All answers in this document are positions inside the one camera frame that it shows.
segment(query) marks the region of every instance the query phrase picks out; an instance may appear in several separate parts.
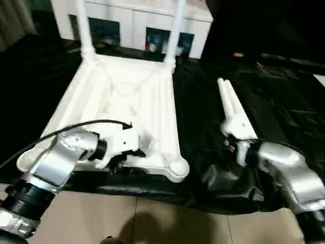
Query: black cable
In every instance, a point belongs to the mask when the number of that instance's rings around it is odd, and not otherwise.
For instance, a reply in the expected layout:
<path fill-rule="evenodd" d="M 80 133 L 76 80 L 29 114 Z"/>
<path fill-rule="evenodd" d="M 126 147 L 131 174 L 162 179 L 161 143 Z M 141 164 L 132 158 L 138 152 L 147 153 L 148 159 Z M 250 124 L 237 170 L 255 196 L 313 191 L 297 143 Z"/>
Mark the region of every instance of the black cable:
<path fill-rule="evenodd" d="M 62 133 L 62 132 L 69 131 L 69 130 L 72 130 L 72 129 L 77 128 L 77 127 L 86 126 L 86 125 L 92 125 L 92 124 L 99 124 L 99 123 L 110 123 L 110 124 L 122 125 L 124 130 L 125 129 L 132 128 L 132 125 L 129 125 L 127 123 L 124 123 L 124 122 L 121 122 L 121 121 L 117 121 L 117 120 L 111 120 L 111 119 L 97 119 L 97 120 L 91 120 L 91 121 L 82 122 L 82 123 L 78 123 L 78 124 L 75 124 L 75 125 L 67 126 L 67 127 L 64 127 L 61 130 L 52 132 L 52 133 L 50 133 L 50 134 L 48 134 L 46 136 L 41 137 L 40 139 L 38 139 L 36 141 L 33 141 L 32 143 L 30 143 L 29 145 L 27 145 L 23 149 L 19 150 L 18 152 L 16 152 L 12 156 L 10 156 L 7 160 L 5 160 L 0 165 L 0 169 L 3 168 L 4 166 L 6 166 L 10 161 L 12 161 L 13 159 L 15 159 L 17 156 L 19 156 L 20 154 L 22 154 L 25 151 L 29 150 L 31 147 L 33 147 L 37 143 L 40 143 L 41 141 L 44 141 L 46 139 L 49 139 L 49 138 L 51 138 L 53 136 L 56 136 L 56 135 Z"/>

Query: white cabinet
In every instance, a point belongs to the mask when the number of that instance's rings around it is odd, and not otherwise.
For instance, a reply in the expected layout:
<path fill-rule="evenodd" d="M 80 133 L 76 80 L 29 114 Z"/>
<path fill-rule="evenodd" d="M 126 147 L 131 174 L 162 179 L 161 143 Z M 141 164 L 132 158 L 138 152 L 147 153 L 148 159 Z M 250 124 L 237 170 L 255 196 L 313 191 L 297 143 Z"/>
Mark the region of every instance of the white cabinet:
<path fill-rule="evenodd" d="M 88 0 L 90 18 L 119 22 L 120 45 L 145 50 L 147 28 L 171 31 L 177 0 Z M 69 15 L 76 15 L 75 1 L 52 0 L 62 38 L 73 39 Z M 213 18 L 203 0 L 188 0 L 181 33 L 193 35 L 189 56 L 200 58 Z"/>

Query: black tablecloth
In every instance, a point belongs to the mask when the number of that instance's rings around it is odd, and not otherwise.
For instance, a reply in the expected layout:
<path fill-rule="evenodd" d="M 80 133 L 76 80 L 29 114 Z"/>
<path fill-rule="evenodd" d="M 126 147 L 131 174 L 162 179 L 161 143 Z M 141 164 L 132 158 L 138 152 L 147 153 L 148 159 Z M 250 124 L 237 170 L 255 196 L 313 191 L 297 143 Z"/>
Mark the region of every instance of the black tablecloth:
<path fill-rule="evenodd" d="M 98 47 L 97 52 L 163 59 L 120 47 Z M 81 57 L 77 42 L 27 36 L 1 54 L 0 62 L 3 161 L 40 136 Z M 66 190 L 144 196 L 227 214 L 282 207 L 281 194 L 268 175 L 239 167 L 223 150 L 218 77 L 231 80 L 259 137 L 300 148 L 325 179 L 325 88 L 311 74 L 180 58 L 173 78 L 181 153 L 190 164 L 186 180 L 174 184 L 160 175 L 84 171 L 74 173 Z M 12 183 L 19 175 L 12 162 L 0 170 L 0 182 Z"/>

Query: white 3d-printed part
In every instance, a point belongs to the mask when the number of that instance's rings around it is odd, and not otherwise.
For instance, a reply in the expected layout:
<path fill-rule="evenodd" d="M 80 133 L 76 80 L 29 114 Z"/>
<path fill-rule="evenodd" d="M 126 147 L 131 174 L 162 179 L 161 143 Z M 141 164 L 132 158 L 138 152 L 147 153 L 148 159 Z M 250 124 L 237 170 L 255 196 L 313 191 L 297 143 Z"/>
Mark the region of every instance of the white 3d-printed part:
<path fill-rule="evenodd" d="M 185 2 L 179 1 L 176 27 L 169 42 L 175 48 L 169 47 L 171 53 L 167 54 L 166 61 L 158 63 L 96 54 L 84 2 L 76 0 L 83 61 L 42 136 L 94 119 L 132 123 L 140 135 L 140 149 L 149 155 L 139 160 L 128 157 L 125 166 L 141 167 L 148 173 L 181 182 L 189 173 L 189 165 L 179 149 L 172 73 Z M 105 138 L 121 130 L 121 125 L 97 124 L 85 128 Z M 41 142 L 32 150 L 46 149 L 50 142 L 51 139 Z M 17 161 L 22 171 L 28 168 L 23 159 Z M 89 162 L 79 162 L 77 170 L 99 169 Z"/>

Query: tile floor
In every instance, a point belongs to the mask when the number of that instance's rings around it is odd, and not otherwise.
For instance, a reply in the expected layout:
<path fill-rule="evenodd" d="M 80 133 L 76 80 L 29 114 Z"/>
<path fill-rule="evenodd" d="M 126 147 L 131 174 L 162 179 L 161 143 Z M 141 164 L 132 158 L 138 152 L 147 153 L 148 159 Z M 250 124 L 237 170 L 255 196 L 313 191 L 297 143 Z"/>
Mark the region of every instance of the tile floor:
<path fill-rule="evenodd" d="M 4 199 L 5 185 L 0 185 Z M 108 235 L 125 244 L 301 244 L 294 216 L 225 216 L 125 196 L 62 192 L 29 244 L 99 244 Z"/>

